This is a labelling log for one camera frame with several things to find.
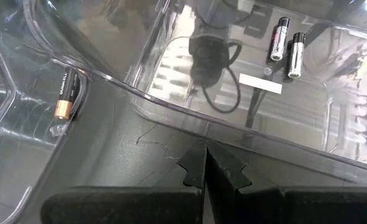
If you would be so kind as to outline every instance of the aa battery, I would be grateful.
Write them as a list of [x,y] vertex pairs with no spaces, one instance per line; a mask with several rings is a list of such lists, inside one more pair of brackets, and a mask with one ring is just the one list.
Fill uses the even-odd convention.
[[59,100],[55,110],[55,117],[58,119],[69,119],[72,112],[72,106],[75,96],[75,91],[78,82],[78,74],[72,68],[66,68],[63,75],[62,86],[59,91]]
[[293,46],[290,56],[289,72],[290,78],[299,78],[301,76],[302,60],[305,48],[305,34],[298,32],[293,36]]
[[284,53],[284,46],[286,44],[287,31],[289,30],[290,19],[282,17],[277,23],[275,36],[273,39],[271,59],[278,61],[282,60]]

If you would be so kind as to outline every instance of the white paper strip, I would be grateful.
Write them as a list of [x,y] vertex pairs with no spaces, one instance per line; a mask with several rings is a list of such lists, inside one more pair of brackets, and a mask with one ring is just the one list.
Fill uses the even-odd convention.
[[262,78],[256,78],[249,75],[240,74],[239,83],[271,91],[273,93],[282,94],[282,84],[263,80]]

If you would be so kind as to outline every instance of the black cable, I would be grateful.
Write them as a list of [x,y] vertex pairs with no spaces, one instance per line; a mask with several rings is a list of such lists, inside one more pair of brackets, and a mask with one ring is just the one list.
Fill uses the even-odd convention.
[[240,100],[241,100],[241,92],[240,92],[240,84],[238,79],[235,77],[235,73],[233,73],[232,69],[230,67],[226,67],[226,69],[228,69],[229,73],[232,76],[233,81],[235,82],[236,85],[236,91],[237,91],[237,99],[236,99],[236,104],[229,110],[225,111],[225,110],[221,110],[219,108],[217,108],[214,103],[212,102],[212,100],[210,99],[210,96],[208,96],[208,93],[206,91],[206,88],[204,85],[202,85],[202,90],[203,90],[203,94],[207,100],[207,103],[216,111],[223,113],[223,114],[228,114],[228,113],[232,113],[234,110],[236,110],[240,104]]

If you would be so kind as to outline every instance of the clear plastic tray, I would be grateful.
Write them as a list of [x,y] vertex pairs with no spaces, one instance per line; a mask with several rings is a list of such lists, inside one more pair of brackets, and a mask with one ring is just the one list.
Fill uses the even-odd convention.
[[19,218],[63,139],[50,129],[70,122],[53,118],[64,68],[35,43],[22,7],[0,1],[0,17],[0,223],[7,224]]
[[[256,148],[251,136],[262,136],[367,164],[367,1],[24,2],[30,31],[48,53],[136,94],[149,119],[249,150]],[[282,16],[291,19],[289,39],[307,35],[296,80],[284,76],[286,60],[267,59]],[[240,45],[230,65],[236,79],[269,80],[282,93],[237,86],[226,68],[194,75],[194,52],[211,45],[212,55],[233,46],[230,57]],[[236,110],[215,109],[234,106],[238,90]]]

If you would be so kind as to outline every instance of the black battery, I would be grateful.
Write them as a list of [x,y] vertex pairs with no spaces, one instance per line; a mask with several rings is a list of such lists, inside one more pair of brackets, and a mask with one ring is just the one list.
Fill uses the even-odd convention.
[[72,68],[66,68],[62,78],[62,85],[59,91],[59,100],[55,110],[55,117],[58,119],[69,119],[77,88],[78,74]]

